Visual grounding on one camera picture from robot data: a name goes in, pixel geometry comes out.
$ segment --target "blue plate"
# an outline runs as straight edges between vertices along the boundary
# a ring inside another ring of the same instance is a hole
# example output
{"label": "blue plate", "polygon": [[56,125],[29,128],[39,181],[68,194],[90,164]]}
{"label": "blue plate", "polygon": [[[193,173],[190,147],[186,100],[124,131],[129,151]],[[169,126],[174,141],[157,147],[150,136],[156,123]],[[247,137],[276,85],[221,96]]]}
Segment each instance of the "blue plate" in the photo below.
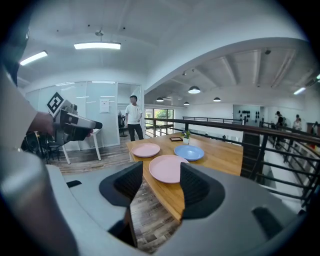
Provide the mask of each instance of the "blue plate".
{"label": "blue plate", "polygon": [[197,161],[205,155],[205,152],[200,147],[191,145],[176,146],[174,153],[188,161]]}

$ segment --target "plate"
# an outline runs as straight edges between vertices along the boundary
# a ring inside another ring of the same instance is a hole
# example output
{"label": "plate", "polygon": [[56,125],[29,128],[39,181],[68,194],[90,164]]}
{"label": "plate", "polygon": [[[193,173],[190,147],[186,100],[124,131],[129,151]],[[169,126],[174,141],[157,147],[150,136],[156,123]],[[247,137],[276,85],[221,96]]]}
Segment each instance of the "plate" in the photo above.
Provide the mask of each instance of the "plate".
{"label": "plate", "polygon": [[174,154],[161,155],[150,162],[149,171],[160,182],[179,183],[181,162],[189,163],[186,159]]}
{"label": "plate", "polygon": [[174,148],[174,153],[188,161],[197,161],[204,157],[205,152],[197,146],[180,145]]}
{"label": "plate", "polygon": [[153,143],[141,143],[134,146],[131,152],[139,158],[150,158],[158,154],[160,147]]}

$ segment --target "paper sign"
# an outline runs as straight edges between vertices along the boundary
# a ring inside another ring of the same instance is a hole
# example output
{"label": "paper sign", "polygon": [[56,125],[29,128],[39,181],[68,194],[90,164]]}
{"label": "paper sign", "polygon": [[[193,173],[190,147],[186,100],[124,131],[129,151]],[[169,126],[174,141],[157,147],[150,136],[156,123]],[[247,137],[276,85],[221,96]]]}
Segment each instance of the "paper sign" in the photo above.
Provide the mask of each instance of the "paper sign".
{"label": "paper sign", "polygon": [[100,113],[109,113],[109,100],[100,99]]}

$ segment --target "black pad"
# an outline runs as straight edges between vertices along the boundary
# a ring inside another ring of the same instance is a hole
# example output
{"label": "black pad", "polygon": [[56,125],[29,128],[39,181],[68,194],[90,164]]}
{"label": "black pad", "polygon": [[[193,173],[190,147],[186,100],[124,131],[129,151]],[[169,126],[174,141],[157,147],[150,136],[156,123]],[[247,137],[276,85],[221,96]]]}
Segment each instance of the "black pad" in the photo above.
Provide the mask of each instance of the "black pad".
{"label": "black pad", "polygon": [[114,206],[129,207],[142,183],[143,162],[137,162],[103,179],[101,195]]}
{"label": "black pad", "polygon": [[185,204],[182,220],[205,218],[225,199],[225,189],[219,181],[184,162],[180,166],[180,185]]}

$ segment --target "white ceiling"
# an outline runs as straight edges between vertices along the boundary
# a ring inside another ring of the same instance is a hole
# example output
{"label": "white ceiling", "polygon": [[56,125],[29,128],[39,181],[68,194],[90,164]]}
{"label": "white ceiling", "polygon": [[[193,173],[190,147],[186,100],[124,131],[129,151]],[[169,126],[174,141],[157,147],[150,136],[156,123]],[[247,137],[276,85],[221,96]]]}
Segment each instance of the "white ceiling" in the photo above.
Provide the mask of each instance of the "white ceiling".
{"label": "white ceiling", "polygon": [[145,102],[151,104],[157,97],[172,96],[190,100],[193,97],[188,93],[191,86],[198,86],[203,94],[210,94],[214,89],[255,87],[292,95],[320,73],[319,63],[308,44],[269,47],[268,55],[266,46],[261,44],[237,52],[235,45],[230,54],[210,59],[186,70],[186,75],[179,74],[159,85],[145,95]]}
{"label": "white ceiling", "polygon": [[[48,56],[21,66],[18,86],[87,68],[119,67],[147,72],[148,57],[171,26],[201,1],[194,0],[44,0],[35,7],[22,59],[43,50]],[[121,43],[121,50],[75,50],[75,43]]]}

